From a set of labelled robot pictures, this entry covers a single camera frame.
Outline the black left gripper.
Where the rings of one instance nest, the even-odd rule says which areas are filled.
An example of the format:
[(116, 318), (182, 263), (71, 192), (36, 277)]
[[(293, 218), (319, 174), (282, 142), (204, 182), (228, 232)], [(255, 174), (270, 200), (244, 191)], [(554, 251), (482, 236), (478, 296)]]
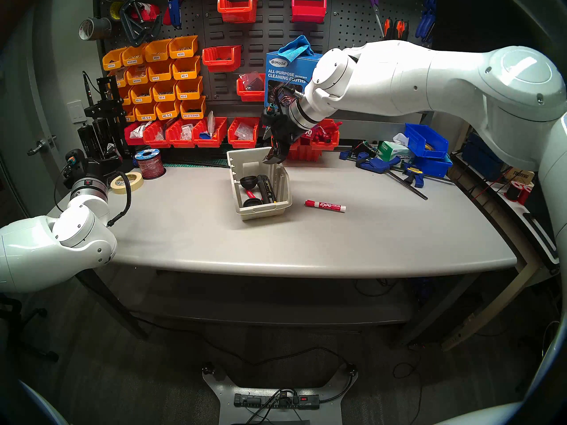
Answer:
[(114, 143), (108, 143), (104, 153), (104, 161), (109, 161), (109, 169), (102, 161), (88, 158), (80, 149), (73, 149), (65, 154), (64, 183), (73, 184), (85, 177), (95, 177), (106, 181), (116, 172), (120, 172), (123, 159)]

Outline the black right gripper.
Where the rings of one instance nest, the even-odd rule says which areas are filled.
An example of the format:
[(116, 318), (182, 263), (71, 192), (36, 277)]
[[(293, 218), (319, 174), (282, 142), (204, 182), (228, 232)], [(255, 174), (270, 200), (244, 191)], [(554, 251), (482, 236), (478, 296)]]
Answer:
[(267, 165), (283, 163), (292, 145), (306, 132), (304, 128), (295, 124), (286, 107), (268, 105), (261, 115), (261, 123), (264, 130), (261, 139), (264, 144), (271, 145), (262, 161)]

